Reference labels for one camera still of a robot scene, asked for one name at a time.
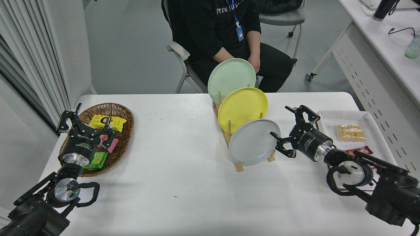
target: gray chair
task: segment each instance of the gray chair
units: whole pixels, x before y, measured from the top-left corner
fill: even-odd
[[[296,54],[297,48],[299,47],[300,37],[302,35],[302,24],[305,22],[305,0],[303,0],[303,4],[295,10],[287,11],[284,13],[278,14],[262,14],[260,13],[260,21],[261,23],[269,24],[269,25],[277,25],[277,26],[292,26],[294,28],[292,31],[289,32],[288,38],[293,37],[294,30],[296,29],[297,25],[299,25],[299,36],[297,37],[296,48],[293,54],[293,62],[297,62]]]
[[[162,0],[162,9],[164,10],[163,13],[166,16],[166,20],[168,21],[169,26],[171,27],[171,20],[169,19],[169,11],[168,11],[168,0]],[[166,49],[168,49],[168,52],[173,52],[175,54],[183,70],[181,80],[178,83],[178,87],[176,88],[175,93],[179,93],[185,80],[197,92],[208,93],[207,86],[198,78],[198,76],[194,73],[191,66],[189,65],[189,62],[188,62],[188,57],[190,55],[189,52],[174,41],[170,41],[169,44],[166,46]]]

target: person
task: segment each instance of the person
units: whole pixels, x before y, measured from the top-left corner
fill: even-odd
[[[261,43],[255,0],[168,0],[168,14],[173,41],[190,53],[190,66],[206,85],[231,58],[251,63],[263,92],[277,92],[292,71],[288,55]]]

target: snack package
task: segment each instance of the snack package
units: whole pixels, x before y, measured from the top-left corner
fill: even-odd
[[[89,122],[89,126],[93,128],[104,128],[108,118],[108,115],[94,115],[92,120]],[[123,130],[123,124],[126,121],[126,119],[121,117],[111,116],[111,122],[109,125],[112,127],[112,130],[121,132]]]
[[[337,125],[337,138],[344,142],[362,142],[366,139],[361,126]]]
[[[350,155],[354,155],[355,151],[363,152],[363,153],[369,154],[369,155],[373,154],[372,150],[370,150],[370,148],[368,146],[346,150],[346,152],[349,153]]]
[[[83,169],[101,169],[105,163],[107,152],[95,152],[92,163],[83,166]]]
[[[110,145],[107,149],[105,149],[105,148],[103,148],[103,147],[101,146],[101,144],[102,144],[102,142],[104,142],[105,140],[108,140],[108,135],[106,135],[106,134],[102,134],[102,135],[100,135],[99,137],[101,138],[101,143],[97,146],[96,150],[106,150],[106,151],[108,151],[109,153],[112,153],[112,151],[114,150],[115,146],[117,145],[117,143],[118,143],[119,139],[114,138],[114,139],[112,140],[111,145]]]

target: wicker basket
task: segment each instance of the wicker basket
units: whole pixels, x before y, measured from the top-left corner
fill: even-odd
[[[82,174],[80,177],[92,177],[97,176],[99,174],[102,174],[108,170],[110,170],[112,167],[114,167],[125,155],[127,148],[130,144],[131,134],[133,132],[134,128],[134,116],[131,111],[124,107],[123,105],[116,104],[116,103],[102,103],[95,105],[93,107],[90,107],[83,111],[79,118],[82,121],[83,124],[89,124],[90,120],[93,118],[94,115],[110,115],[110,116],[118,116],[121,118],[126,119],[126,123],[124,123],[123,131],[118,132],[116,131],[115,138],[117,138],[119,141],[117,145],[115,146],[112,153],[108,153],[108,156],[105,160],[105,163],[102,167],[102,169],[83,169]],[[61,159],[61,153],[64,149],[65,144],[67,143],[68,136],[66,137],[63,145],[61,146],[60,153],[58,156],[58,160],[61,164],[63,164],[63,160]]]

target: black thermos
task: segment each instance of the black thermos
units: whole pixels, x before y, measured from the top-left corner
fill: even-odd
[[[397,2],[397,0],[381,0],[375,14],[373,14],[373,18],[377,21],[383,21],[395,2]]]

